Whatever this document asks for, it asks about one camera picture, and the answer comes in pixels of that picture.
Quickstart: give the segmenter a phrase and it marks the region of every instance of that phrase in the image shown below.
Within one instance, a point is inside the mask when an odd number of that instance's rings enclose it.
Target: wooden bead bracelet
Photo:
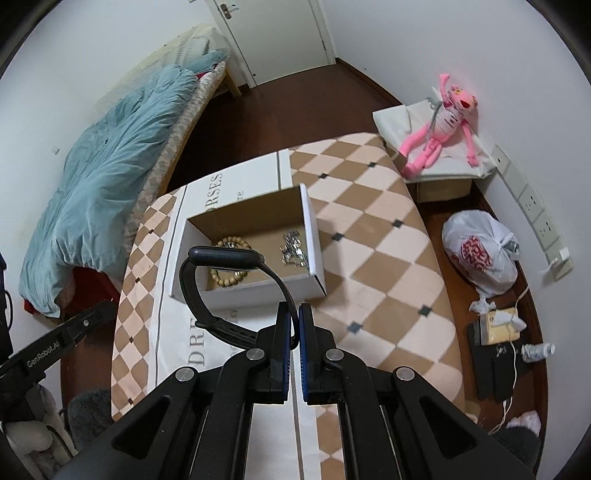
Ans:
[[[248,242],[244,241],[239,236],[227,236],[222,238],[217,244],[217,247],[225,247],[225,248],[246,248],[251,250],[251,246]],[[234,276],[230,278],[221,278],[219,272],[215,268],[209,269],[212,279],[215,283],[217,283],[220,287],[232,287],[234,285],[238,285],[244,277],[248,275],[247,271],[241,272],[234,272]]]

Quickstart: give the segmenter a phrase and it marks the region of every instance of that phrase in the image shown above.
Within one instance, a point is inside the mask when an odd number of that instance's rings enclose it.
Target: wall socket panel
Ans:
[[[542,250],[545,252],[548,265],[550,265],[555,258],[558,258],[560,250],[566,247],[558,224],[546,208],[541,195],[530,184],[519,165],[512,161],[498,144],[495,144],[492,149],[491,156],[497,161],[499,174],[527,217]],[[554,274],[554,278],[558,280],[572,269],[573,260],[569,258],[566,262],[554,266],[551,272]]]
[[[558,258],[560,255],[560,251],[566,247],[564,243],[564,238],[562,235],[558,237],[558,239],[550,245],[549,249],[546,250],[546,260],[548,260],[548,265],[555,259]],[[551,269],[552,274],[554,275],[555,280],[559,280],[564,277],[568,272],[570,272],[574,268],[573,259],[572,257],[569,258],[566,262],[556,265]]]
[[[534,221],[544,211],[544,201],[542,200],[542,197],[537,192],[537,190],[529,184],[519,196],[518,201],[519,205],[521,206],[521,210],[523,210],[523,213],[530,223],[534,223]]]
[[[499,173],[504,175],[511,164],[511,159],[499,144],[495,144],[493,147],[491,157],[496,160],[496,167],[499,170]]]

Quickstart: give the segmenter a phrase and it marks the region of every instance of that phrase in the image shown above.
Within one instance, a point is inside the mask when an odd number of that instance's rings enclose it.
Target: door handle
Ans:
[[[226,4],[221,4],[220,9],[222,10],[224,17],[226,17],[228,20],[232,18],[232,14],[230,13],[230,10],[228,10],[228,6]]]

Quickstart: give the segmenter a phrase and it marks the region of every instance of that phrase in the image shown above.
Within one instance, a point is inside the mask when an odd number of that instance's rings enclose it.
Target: white cable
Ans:
[[[525,297],[525,295],[529,292],[530,290],[530,286],[527,285],[527,288],[521,292],[521,295],[519,295],[517,297],[517,300],[515,301],[515,306],[513,307],[513,314],[511,315],[511,319],[509,320],[509,322],[506,324],[507,325],[507,330],[509,330],[509,325],[511,324],[511,322],[513,321],[513,318],[515,317],[515,314],[517,313],[517,303],[523,298]],[[513,387],[511,388],[512,392],[515,392],[515,385],[517,384],[517,350],[515,349],[515,345],[513,345],[513,342],[509,342],[511,344],[511,348],[513,349],[513,372],[515,373],[515,376],[513,378]],[[509,406],[506,406],[507,401],[505,400],[503,402],[503,418],[501,420],[501,423],[499,423],[497,426],[493,427],[493,429],[489,432],[490,435],[492,435],[493,433],[498,432],[499,430],[501,430],[503,428],[503,425],[505,424],[505,420],[507,419],[507,414],[509,413],[509,410],[511,409],[511,406],[513,405],[513,395],[511,395],[511,397],[509,398]]]
[[[558,256],[549,263],[548,268],[543,269],[540,273],[547,274],[556,265],[562,265],[569,258],[570,258],[570,252],[569,252],[568,247],[561,248],[560,251],[558,252]]]

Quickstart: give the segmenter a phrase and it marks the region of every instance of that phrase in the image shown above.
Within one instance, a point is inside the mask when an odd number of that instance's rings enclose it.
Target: red logo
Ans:
[[[460,263],[460,257],[458,257],[457,254],[452,254],[449,258],[462,275],[466,278],[470,278],[470,272],[468,272],[468,270],[466,270],[466,268]]]
[[[491,256],[482,246],[480,239],[477,236],[470,236],[462,243],[460,249],[462,259],[470,265],[474,270],[485,270],[492,266]]]

